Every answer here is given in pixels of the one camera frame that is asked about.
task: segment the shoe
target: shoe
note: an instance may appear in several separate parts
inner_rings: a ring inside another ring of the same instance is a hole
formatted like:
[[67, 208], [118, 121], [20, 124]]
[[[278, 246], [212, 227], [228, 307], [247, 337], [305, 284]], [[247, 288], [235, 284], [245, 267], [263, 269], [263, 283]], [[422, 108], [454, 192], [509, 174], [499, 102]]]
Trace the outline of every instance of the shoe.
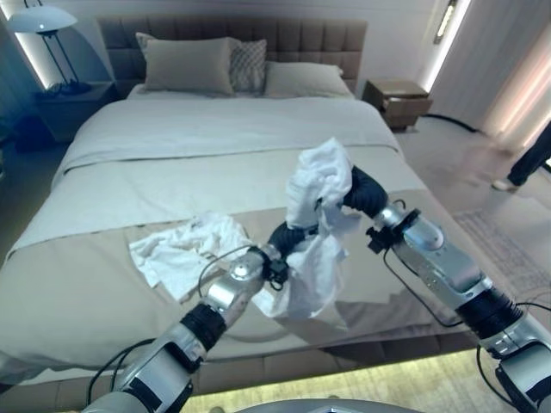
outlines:
[[492, 182], [492, 188], [497, 189], [498, 191], [516, 191], [520, 187], [515, 185], [513, 182], [509, 181], [507, 178], [498, 179]]

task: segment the lamp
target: lamp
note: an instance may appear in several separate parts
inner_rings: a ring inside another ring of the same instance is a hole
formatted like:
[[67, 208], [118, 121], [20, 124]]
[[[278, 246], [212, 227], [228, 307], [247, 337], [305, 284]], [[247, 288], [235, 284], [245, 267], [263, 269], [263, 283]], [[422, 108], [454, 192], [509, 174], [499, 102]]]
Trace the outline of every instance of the lamp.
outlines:
[[[65, 52], [65, 49], [63, 48], [63, 45], [61, 44], [61, 41], [59, 41], [58, 37], [58, 30], [72, 26], [77, 22], [77, 18], [58, 7], [45, 6], [42, 4], [41, 0], [38, 0], [39, 5], [34, 7], [28, 7], [27, 0], [24, 0], [24, 3], [26, 9], [14, 13], [8, 19], [8, 28], [12, 32], [37, 33], [40, 35], [50, 53], [50, 56], [52, 56], [53, 63], [55, 63], [59, 74], [63, 78], [63, 83], [59, 86], [59, 91], [61, 93], [65, 95], [78, 95], [89, 91], [91, 89], [90, 85], [78, 80], [77, 73], [71, 64], [71, 61], [67, 57], [67, 53]], [[55, 58], [53, 50], [46, 38], [54, 38], [58, 44], [67, 65], [71, 69], [71, 80], [67, 80], [67, 76], [61, 69], [59, 61]]]

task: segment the white towel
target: white towel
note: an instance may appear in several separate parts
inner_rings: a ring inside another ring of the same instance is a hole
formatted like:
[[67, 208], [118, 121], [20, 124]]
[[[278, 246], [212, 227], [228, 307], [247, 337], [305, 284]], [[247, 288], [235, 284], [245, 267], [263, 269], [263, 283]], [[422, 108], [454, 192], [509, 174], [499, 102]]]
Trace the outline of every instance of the white towel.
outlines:
[[287, 224], [318, 227], [318, 234], [297, 246], [287, 258], [289, 281], [278, 294], [262, 290], [253, 301], [268, 317], [316, 317], [337, 297], [339, 263], [348, 255], [340, 238], [359, 227], [360, 215], [341, 212], [352, 187], [352, 163], [343, 146], [330, 139], [303, 151], [287, 185]]
[[[216, 256], [251, 245], [243, 227], [232, 217], [204, 213], [184, 225], [156, 232], [129, 245], [136, 268], [150, 287], [163, 283], [177, 301], [197, 286], [204, 267]], [[230, 254], [223, 262], [243, 255], [246, 249]], [[216, 270], [212, 266], [205, 274]]]
[[[317, 226], [318, 233], [287, 257], [291, 271], [283, 290], [276, 293], [265, 287], [253, 298], [266, 316], [316, 317], [333, 304], [341, 288], [338, 264], [347, 256], [340, 238], [354, 231], [360, 219], [359, 214], [344, 215], [340, 209], [352, 186], [351, 169], [346, 150], [335, 139], [300, 154], [298, 168], [288, 180], [286, 220], [293, 228]], [[131, 243], [129, 248], [150, 287], [161, 282], [175, 300], [181, 300], [196, 287], [213, 256], [251, 244], [234, 219], [205, 213], [185, 225]], [[224, 261], [244, 253], [245, 249]], [[333, 317], [331, 323], [339, 321]]]

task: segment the person's leg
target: person's leg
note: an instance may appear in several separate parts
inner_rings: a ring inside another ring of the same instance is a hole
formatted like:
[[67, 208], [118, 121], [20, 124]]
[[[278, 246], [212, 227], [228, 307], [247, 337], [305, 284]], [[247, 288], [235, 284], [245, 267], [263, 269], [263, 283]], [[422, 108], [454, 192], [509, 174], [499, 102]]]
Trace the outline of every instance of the person's leg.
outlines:
[[543, 130], [536, 143], [521, 157], [511, 169], [507, 179], [520, 187], [530, 175], [551, 157], [551, 123]]

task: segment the upholstered headboard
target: upholstered headboard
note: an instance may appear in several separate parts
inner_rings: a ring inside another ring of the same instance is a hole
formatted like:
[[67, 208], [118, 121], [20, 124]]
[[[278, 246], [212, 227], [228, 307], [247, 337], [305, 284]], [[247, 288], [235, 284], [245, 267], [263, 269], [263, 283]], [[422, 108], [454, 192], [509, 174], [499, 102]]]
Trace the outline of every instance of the upholstered headboard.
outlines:
[[338, 65], [354, 92], [367, 23], [361, 20], [314, 20], [189, 15], [106, 15], [97, 22], [122, 97], [145, 79], [145, 61], [136, 32], [165, 40], [234, 37], [268, 41], [268, 60]]

